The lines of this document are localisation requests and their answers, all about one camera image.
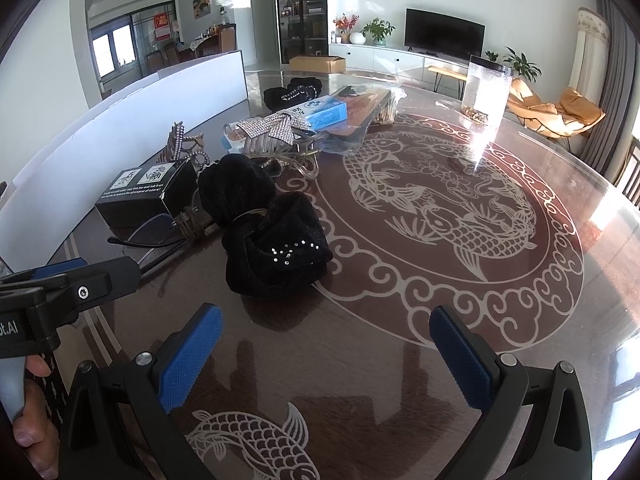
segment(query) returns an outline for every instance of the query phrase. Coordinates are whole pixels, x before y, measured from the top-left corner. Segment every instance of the black box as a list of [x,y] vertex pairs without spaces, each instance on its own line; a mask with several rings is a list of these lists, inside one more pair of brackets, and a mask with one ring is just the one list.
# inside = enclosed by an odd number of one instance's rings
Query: black box
[[148,162],[121,172],[95,206],[109,227],[136,229],[159,214],[169,213],[175,218],[191,205],[197,189],[190,160]]

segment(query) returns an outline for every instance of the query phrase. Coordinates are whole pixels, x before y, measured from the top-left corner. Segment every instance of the glass tabletop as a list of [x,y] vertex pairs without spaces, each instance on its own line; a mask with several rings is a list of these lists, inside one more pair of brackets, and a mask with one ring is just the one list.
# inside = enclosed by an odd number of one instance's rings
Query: glass tabletop
[[[203,133],[212,160],[220,158],[222,125],[267,113],[264,90],[301,75],[247,73],[249,101],[188,135]],[[323,94],[374,81],[319,78]],[[172,416],[217,478],[286,468],[248,460],[223,439],[221,420],[240,417],[277,434],[288,416],[304,421],[308,444],[268,446],[310,464],[308,478],[434,478],[479,416],[426,329],[430,309],[449,303],[495,351],[530,366],[574,365],[593,477],[605,478],[640,430],[632,408],[640,386],[638,212],[519,124],[470,132],[460,102],[401,83],[407,97],[396,122],[373,126],[357,154],[322,154],[316,181],[291,171],[278,180],[314,204],[335,256],[325,278],[290,298],[238,296],[226,286],[226,254],[213,236],[153,272],[136,294],[103,306],[104,323],[92,314],[100,330],[86,337],[95,358],[157,349],[203,302],[215,303],[222,338]],[[73,246],[88,260],[113,257],[107,232],[93,212]],[[493,477],[506,469],[527,414]]]

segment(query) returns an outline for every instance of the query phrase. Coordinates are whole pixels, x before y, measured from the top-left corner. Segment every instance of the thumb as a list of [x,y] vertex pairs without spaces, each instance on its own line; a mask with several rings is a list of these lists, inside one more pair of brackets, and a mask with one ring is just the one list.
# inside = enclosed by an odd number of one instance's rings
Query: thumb
[[47,377],[51,373],[49,365],[39,355],[27,356],[26,368],[36,377]]

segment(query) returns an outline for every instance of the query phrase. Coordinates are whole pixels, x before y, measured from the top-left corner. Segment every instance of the flower vase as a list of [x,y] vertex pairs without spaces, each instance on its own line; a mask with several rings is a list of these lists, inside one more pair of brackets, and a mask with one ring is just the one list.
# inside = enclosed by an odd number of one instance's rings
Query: flower vase
[[364,45],[367,39],[361,32],[352,32],[349,36],[349,41],[354,45]]

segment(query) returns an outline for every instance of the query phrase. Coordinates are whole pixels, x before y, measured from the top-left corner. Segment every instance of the gray curtain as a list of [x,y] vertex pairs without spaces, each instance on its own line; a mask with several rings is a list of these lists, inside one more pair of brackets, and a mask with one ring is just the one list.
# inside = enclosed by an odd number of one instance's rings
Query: gray curtain
[[636,70],[636,38],[612,0],[597,0],[598,13],[609,23],[609,64],[600,100],[607,116],[591,131],[580,158],[604,174],[625,124]]

